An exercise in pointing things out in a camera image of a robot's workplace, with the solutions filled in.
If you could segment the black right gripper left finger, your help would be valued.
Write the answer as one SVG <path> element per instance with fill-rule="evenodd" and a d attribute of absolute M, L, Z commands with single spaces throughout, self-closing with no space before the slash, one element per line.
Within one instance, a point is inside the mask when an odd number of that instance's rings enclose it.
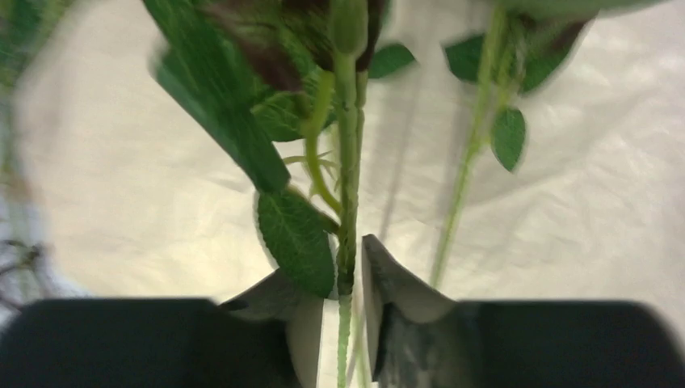
<path fill-rule="evenodd" d="M 324 301 L 281 271 L 227 302 L 60 298 L 1 336 L 4 387 L 314 387 Z"/>

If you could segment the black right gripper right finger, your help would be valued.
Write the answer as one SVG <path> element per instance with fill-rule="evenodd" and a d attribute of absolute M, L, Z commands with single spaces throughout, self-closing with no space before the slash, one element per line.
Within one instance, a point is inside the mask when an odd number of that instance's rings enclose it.
<path fill-rule="evenodd" d="M 453 300 L 361 242 L 368 356 L 380 387 L 681 387 L 684 351 L 627 300 Z"/>

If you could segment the brown kraft wrapping paper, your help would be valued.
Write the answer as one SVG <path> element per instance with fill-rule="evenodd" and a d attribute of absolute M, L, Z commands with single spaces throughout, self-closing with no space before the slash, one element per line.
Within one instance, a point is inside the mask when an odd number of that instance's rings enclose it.
<path fill-rule="evenodd" d="M 159 84 L 166 41 L 147 1 L 1 4 L 6 227 L 36 206 L 45 259 L 77 298 L 227 302 L 275 271 L 254 185 Z M 485 30 L 493 1 L 386 1 L 377 47 L 402 67 L 368 82 L 349 368 L 371 378 L 361 242 L 376 236 L 427 283 L 475 87 L 443 47 Z M 681 2 L 593 1 L 601 11 L 539 89 L 512 100 L 517 169 L 489 147 L 472 169 L 440 287 L 453 300 L 684 304 Z M 314 387 L 337 386 L 338 301 L 323 300 Z"/>

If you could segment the pink fake flower stem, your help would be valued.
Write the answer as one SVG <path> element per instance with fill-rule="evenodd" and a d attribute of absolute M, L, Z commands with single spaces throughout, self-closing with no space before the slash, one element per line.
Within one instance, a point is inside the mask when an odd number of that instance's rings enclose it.
<path fill-rule="evenodd" d="M 501 167 L 517 169 L 527 122 L 512 100 L 539 89 L 570 55 L 601 11 L 593 1 L 493 1 L 485 30 L 443 47 L 453 76 L 475 87 L 465 144 L 439 233 L 429 283 L 440 287 L 460 225 L 472 169 L 489 147 Z"/>

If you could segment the pink fake flower bunch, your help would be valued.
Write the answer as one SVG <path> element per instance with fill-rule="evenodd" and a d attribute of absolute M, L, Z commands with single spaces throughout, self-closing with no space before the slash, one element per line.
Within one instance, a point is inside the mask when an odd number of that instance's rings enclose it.
<path fill-rule="evenodd" d="M 158 84 L 243 170 L 256 226 L 301 293 L 338 301 L 337 386 L 348 384 L 368 82 L 399 70 L 378 48 L 386 1 L 147 1 L 166 41 Z"/>

